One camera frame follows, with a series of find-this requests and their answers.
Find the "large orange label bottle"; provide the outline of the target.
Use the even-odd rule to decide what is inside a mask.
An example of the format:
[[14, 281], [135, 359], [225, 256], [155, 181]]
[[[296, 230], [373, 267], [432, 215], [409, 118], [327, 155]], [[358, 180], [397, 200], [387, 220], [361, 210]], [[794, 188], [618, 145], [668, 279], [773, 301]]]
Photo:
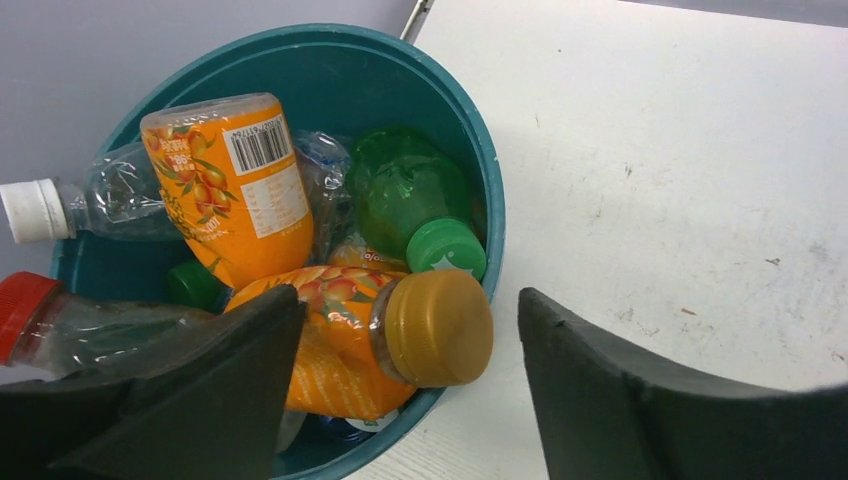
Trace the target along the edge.
[[380, 255], [357, 235], [348, 236], [330, 253], [328, 264], [339, 267], [360, 267], [384, 272], [409, 272], [400, 260]]

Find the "small orange juice bottle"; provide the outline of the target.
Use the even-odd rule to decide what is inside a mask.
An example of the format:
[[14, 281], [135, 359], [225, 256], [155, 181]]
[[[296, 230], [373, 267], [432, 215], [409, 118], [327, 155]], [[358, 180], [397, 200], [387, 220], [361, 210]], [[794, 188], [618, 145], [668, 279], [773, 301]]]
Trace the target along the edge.
[[281, 285], [307, 306], [288, 410], [373, 421], [419, 389], [471, 383], [489, 364], [489, 299], [464, 271], [310, 266], [256, 280], [224, 309]]

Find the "clear bottle blue cap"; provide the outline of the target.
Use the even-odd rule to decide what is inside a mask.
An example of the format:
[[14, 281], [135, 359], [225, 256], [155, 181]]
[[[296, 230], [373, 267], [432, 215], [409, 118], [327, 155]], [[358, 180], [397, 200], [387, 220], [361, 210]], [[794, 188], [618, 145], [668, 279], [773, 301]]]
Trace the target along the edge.
[[119, 241], [181, 241], [140, 142], [97, 158], [78, 180], [7, 183], [1, 199], [18, 244], [73, 239], [82, 231]]

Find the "orange bottle with barcode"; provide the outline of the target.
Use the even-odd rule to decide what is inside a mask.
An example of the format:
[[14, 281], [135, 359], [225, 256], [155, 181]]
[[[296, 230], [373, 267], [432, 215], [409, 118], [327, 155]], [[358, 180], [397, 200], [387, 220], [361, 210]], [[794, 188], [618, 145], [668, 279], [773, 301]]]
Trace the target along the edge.
[[240, 289], [306, 265], [314, 219], [274, 95], [155, 111], [140, 134], [170, 221], [218, 280]]

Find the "blue label water bottle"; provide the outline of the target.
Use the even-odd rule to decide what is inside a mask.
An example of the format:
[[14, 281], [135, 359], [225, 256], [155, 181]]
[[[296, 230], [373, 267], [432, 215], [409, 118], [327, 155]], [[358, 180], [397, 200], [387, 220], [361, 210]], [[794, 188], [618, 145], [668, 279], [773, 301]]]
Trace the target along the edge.
[[400, 415], [393, 410], [376, 420], [317, 416], [317, 423], [323, 435], [330, 441], [343, 444], [360, 444], [384, 430]]

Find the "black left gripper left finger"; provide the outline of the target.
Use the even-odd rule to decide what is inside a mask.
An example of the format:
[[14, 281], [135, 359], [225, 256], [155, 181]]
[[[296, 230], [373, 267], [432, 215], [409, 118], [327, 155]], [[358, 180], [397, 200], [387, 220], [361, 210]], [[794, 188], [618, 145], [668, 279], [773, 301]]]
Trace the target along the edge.
[[267, 479], [306, 306], [274, 287], [111, 364], [1, 388], [5, 479]]

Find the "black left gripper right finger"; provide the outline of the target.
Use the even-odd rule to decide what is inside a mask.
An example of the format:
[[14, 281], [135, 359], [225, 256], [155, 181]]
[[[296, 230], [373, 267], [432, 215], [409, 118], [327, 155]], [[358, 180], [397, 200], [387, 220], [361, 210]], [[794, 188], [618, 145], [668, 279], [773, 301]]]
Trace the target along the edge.
[[518, 328], [553, 479], [843, 479], [847, 389], [696, 370], [521, 290]]

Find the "teal plastic bin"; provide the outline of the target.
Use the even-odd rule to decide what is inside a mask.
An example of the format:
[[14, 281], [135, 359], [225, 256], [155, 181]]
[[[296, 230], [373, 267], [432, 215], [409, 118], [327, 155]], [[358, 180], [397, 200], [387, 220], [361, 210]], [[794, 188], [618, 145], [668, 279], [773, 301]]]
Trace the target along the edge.
[[[506, 210], [498, 155], [472, 99], [438, 62], [396, 37], [364, 27], [303, 24], [249, 35], [178, 70], [133, 107], [97, 155], [139, 138], [141, 118], [170, 106], [269, 92], [290, 128], [357, 137], [411, 127], [462, 165], [475, 202], [473, 225], [486, 234], [482, 286], [493, 300], [503, 264]], [[165, 273], [192, 256], [180, 242], [113, 241], [82, 233], [58, 241], [50, 276], [97, 300], [163, 301]], [[308, 420], [294, 444], [273, 457], [270, 479], [343, 479], [403, 439], [444, 392], [419, 390], [398, 420], [356, 445], [326, 439]]]

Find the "crushed clear water bottle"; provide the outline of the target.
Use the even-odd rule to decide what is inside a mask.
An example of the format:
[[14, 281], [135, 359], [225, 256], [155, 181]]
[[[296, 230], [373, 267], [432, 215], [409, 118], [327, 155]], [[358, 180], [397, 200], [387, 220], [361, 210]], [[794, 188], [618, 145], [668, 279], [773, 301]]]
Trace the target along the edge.
[[345, 186], [352, 165], [349, 138], [296, 130], [292, 139], [314, 217], [310, 262], [324, 264], [353, 224], [352, 200]]

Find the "red cap small bottle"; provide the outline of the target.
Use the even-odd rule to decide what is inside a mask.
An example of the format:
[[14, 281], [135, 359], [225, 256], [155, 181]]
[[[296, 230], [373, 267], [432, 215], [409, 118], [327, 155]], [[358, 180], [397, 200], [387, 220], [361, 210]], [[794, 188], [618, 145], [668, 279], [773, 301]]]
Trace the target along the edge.
[[1, 281], [1, 365], [56, 378], [137, 353], [213, 320], [196, 308], [138, 301], [95, 301], [32, 272]]

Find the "green plastic bottle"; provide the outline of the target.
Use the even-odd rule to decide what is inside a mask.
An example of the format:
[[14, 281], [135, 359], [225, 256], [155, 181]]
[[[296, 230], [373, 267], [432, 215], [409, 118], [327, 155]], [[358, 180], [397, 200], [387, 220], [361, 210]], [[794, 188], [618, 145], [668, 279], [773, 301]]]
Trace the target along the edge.
[[457, 161], [403, 127], [363, 134], [351, 156], [345, 186], [370, 247], [414, 273], [458, 269], [483, 279], [487, 256], [472, 228], [472, 195]]

